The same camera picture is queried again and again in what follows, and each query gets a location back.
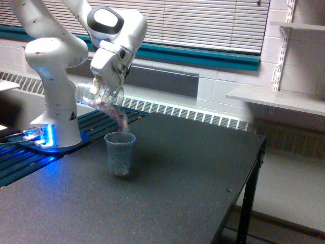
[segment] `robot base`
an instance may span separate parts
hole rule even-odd
[[[38,153],[51,154],[51,155],[55,155],[55,154],[65,155],[65,154],[70,154],[84,147],[89,143],[89,136],[86,133],[80,132],[80,136],[81,136],[81,142],[79,144],[74,146],[68,146],[68,147],[41,148],[40,146],[37,146],[32,142],[22,142],[18,144],[23,147],[27,147],[33,151],[37,151]],[[21,141],[21,140],[24,140],[22,136],[17,136],[9,139],[9,141],[11,142]]]

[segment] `black cable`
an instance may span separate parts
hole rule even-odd
[[[15,133],[15,134],[11,134],[11,135],[9,135],[9,136],[4,136],[4,137],[2,137],[2,138],[0,138],[0,141],[3,141],[3,140],[5,140],[5,139],[9,139],[9,138],[12,138],[12,137],[15,137],[15,136],[22,136],[23,135],[23,133]]]
[[[0,145],[12,145],[12,144],[23,143],[23,142],[34,141],[34,140],[35,140],[35,138],[30,139],[30,140],[23,140],[23,141],[3,142],[3,143],[0,143]]]

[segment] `table leg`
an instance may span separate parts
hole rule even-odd
[[[250,220],[250,215],[252,213],[255,190],[256,190],[258,173],[259,173],[260,167],[261,167],[261,157],[259,157],[258,162],[254,166],[254,169],[246,183],[243,207],[242,207],[242,211],[241,211],[241,215],[240,215],[236,244],[245,244],[246,243],[246,237],[247,237],[248,227],[249,227],[249,220]]]

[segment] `shelf bracket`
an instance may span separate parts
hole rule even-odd
[[[280,30],[285,38],[289,38],[290,35],[290,27],[280,26]]]
[[[287,0],[287,4],[288,4],[288,15],[286,18],[286,22],[292,23],[294,12],[295,12],[296,0]],[[287,50],[287,46],[288,46],[291,29],[289,27],[281,26],[280,30],[283,34],[282,47],[281,47],[281,51],[280,51],[279,62],[278,62],[278,65],[273,70],[273,77],[272,77],[273,90],[275,90],[275,91],[279,91],[279,88],[280,88],[282,70],[283,70],[283,66],[284,66],[284,60],[285,60],[285,55],[286,55],[286,50]],[[269,108],[269,113],[271,113],[271,114],[274,113],[274,107]]]

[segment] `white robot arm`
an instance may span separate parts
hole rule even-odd
[[[86,0],[62,0],[88,31],[98,48],[91,62],[94,83],[103,81],[115,91],[124,78],[147,31],[145,18],[136,10],[94,9]],[[81,141],[76,119],[75,86],[66,68],[82,64],[87,45],[69,33],[51,15],[42,0],[8,0],[26,30],[36,38],[27,44],[25,57],[44,86],[46,111],[31,122],[45,128],[46,136],[34,143],[43,148],[69,147]]]
[[[86,0],[62,0],[88,31],[96,51],[90,69],[94,84],[102,81],[111,91],[124,78],[147,32],[147,21],[137,10],[105,6],[91,8]]]

